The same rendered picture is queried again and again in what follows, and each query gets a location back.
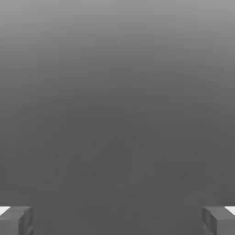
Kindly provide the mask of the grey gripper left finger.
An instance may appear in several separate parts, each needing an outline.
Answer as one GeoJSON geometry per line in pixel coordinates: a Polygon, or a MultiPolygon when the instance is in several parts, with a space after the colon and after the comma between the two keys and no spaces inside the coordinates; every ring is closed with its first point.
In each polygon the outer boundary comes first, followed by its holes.
{"type": "Polygon", "coordinates": [[[34,235],[33,208],[0,206],[0,235],[34,235]]]}

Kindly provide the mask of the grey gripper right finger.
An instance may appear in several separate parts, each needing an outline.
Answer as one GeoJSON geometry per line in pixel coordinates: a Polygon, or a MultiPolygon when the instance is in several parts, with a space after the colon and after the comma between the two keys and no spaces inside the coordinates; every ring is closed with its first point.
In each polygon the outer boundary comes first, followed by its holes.
{"type": "Polygon", "coordinates": [[[235,206],[202,207],[204,235],[235,235],[235,206]]]}

